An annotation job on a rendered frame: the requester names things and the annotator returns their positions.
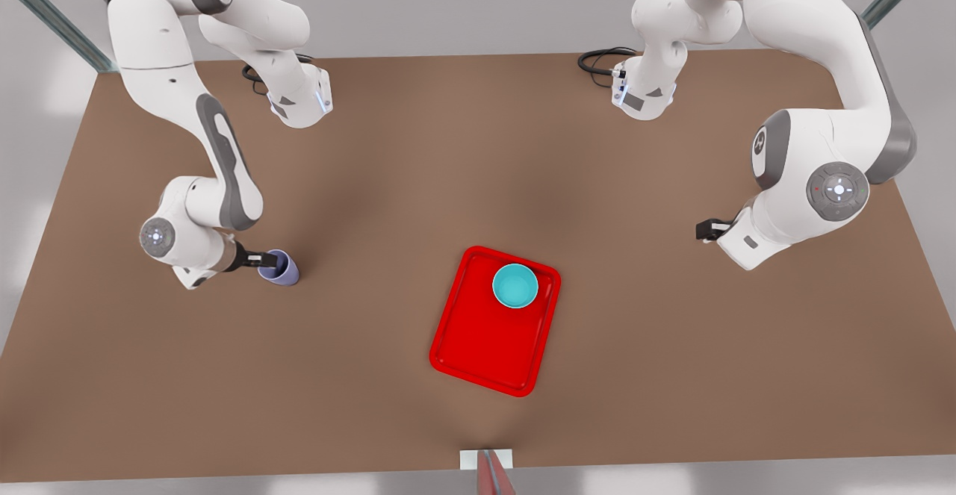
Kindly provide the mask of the lavender cup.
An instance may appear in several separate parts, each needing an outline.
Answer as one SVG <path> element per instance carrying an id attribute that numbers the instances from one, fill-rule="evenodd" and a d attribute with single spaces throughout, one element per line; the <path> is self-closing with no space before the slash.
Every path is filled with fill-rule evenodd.
<path id="1" fill-rule="evenodd" d="M 267 251 L 267 253 L 276 254 L 278 257 L 278 266 L 259 267 L 259 276 L 265 278 L 265 280 L 272 284 L 295 285 L 299 281 L 299 270 L 296 263 L 291 260 L 291 256 L 281 249 L 272 249 Z"/>

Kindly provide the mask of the teal bowl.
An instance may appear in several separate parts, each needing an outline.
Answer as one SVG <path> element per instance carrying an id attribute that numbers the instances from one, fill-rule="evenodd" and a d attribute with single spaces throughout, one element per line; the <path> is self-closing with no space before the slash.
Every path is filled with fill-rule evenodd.
<path id="1" fill-rule="evenodd" d="M 506 308 L 522 309 L 536 300 L 539 284 L 532 268 L 511 263 L 495 271 L 491 288 L 499 304 Z"/>

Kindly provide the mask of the red tray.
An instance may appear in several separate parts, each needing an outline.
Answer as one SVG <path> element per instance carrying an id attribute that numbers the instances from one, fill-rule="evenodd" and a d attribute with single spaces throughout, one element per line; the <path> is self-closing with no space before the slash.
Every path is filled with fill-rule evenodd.
<path id="1" fill-rule="evenodd" d="M 536 300 L 522 309 L 494 298 L 495 271 L 517 263 L 535 271 Z M 545 266 L 484 246 L 465 250 L 429 351 L 435 370 L 514 397 L 535 389 L 562 278 Z"/>

